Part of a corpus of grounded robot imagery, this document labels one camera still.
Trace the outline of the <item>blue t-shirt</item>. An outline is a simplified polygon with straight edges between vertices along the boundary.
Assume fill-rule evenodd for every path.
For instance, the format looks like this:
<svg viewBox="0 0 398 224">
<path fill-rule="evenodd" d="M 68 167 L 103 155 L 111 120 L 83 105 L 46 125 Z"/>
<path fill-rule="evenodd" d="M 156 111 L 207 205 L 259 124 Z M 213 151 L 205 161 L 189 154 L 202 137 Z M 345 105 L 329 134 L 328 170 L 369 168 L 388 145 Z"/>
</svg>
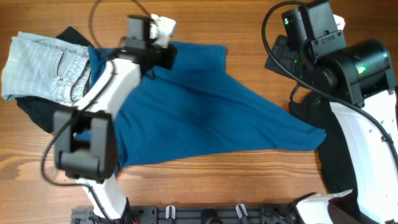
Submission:
<svg viewBox="0 0 398 224">
<path fill-rule="evenodd" d="M 118 169 L 233 151 L 312 151 L 326 137 L 226 73 L 226 48 L 176 42 L 170 70 L 155 67 L 114 120 Z"/>
</svg>

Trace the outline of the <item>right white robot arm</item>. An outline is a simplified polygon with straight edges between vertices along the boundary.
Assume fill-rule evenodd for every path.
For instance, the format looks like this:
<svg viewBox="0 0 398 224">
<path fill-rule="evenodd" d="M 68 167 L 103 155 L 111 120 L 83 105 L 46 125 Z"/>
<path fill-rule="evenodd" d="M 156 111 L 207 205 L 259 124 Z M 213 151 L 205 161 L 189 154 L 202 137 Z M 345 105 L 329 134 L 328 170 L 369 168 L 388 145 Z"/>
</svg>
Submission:
<svg viewBox="0 0 398 224">
<path fill-rule="evenodd" d="M 328 194 L 295 204 L 301 223 L 397 222 L 397 96 L 388 50 L 347 46 L 328 1 L 291 1 L 266 68 L 309 89 L 290 112 L 326 131 L 318 148 Z"/>
</svg>

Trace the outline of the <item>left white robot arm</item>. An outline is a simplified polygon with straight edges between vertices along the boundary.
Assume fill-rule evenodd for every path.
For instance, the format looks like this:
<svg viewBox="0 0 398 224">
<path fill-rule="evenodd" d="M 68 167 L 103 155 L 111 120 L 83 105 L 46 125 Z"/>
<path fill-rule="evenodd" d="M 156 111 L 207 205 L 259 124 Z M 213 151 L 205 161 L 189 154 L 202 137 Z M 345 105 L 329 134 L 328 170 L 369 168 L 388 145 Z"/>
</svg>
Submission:
<svg viewBox="0 0 398 224">
<path fill-rule="evenodd" d="M 89 92 L 53 116 L 56 168 L 82 186 L 93 204 L 87 218 L 72 223 L 133 223 L 127 197 L 114 174 L 118 166 L 113 121 L 132 90 L 154 66 L 171 69 L 176 48 L 170 44 L 177 23 L 155 14 L 129 16 L 122 47 L 101 50 L 106 64 Z"/>
</svg>

